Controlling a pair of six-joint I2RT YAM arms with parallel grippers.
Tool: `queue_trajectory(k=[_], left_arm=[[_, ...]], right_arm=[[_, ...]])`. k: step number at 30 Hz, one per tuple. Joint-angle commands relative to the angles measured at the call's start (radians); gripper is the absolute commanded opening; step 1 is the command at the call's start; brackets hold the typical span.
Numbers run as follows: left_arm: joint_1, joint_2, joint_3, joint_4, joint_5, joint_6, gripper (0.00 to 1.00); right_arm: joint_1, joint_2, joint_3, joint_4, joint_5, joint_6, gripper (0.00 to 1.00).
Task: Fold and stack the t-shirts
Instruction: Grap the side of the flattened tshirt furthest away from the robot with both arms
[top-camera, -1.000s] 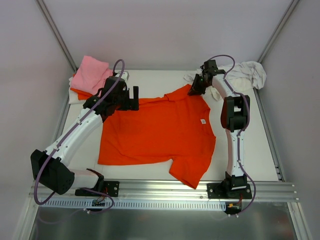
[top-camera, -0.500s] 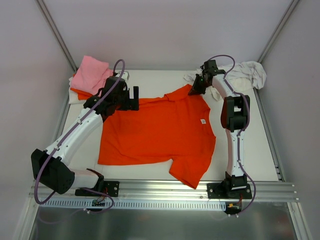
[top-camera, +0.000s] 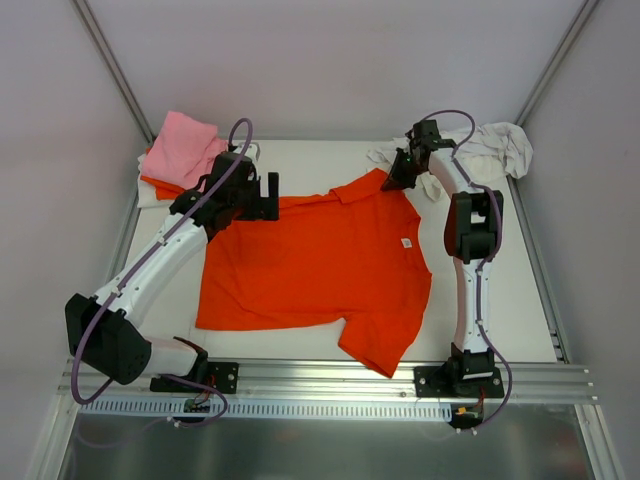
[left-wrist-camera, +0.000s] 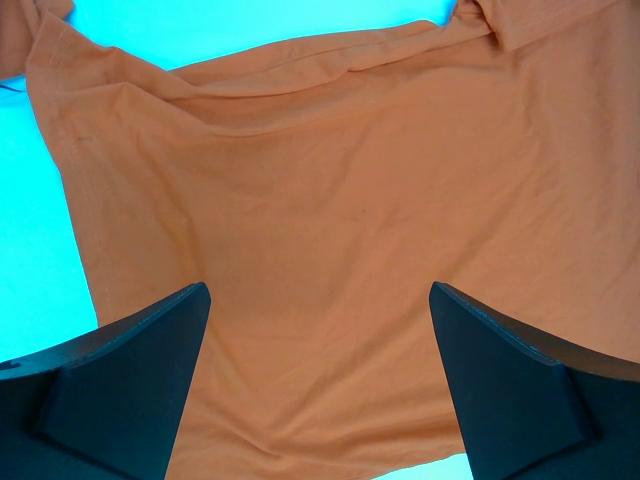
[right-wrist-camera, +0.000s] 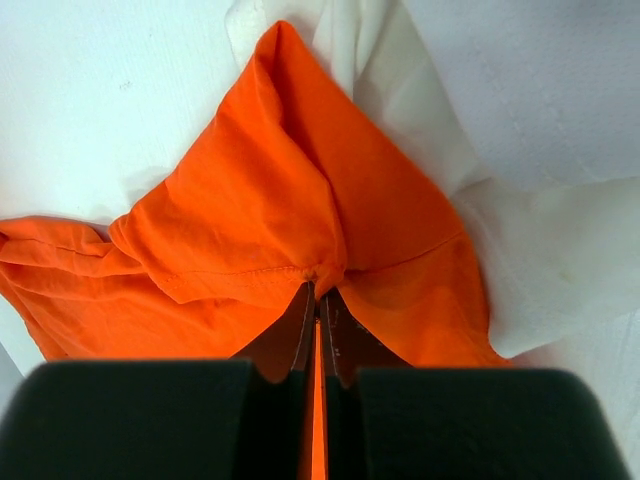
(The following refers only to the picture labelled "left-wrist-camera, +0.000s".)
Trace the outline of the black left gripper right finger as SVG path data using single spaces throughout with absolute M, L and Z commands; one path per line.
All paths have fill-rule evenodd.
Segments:
M 429 306 L 476 479 L 639 476 L 639 366 L 436 282 Z

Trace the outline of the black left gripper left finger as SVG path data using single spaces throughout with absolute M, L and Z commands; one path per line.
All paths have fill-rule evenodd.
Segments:
M 195 283 L 2 362 L 2 478 L 164 478 L 210 306 Z

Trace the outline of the orange t shirt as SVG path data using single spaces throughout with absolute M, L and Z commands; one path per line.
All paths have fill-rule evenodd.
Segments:
M 172 479 L 370 479 L 463 449 L 446 282 L 639 358 L 639 5 L 460 1 L 445 27 L 165 71 L 1 5 L 100 323 L 213 299 Z

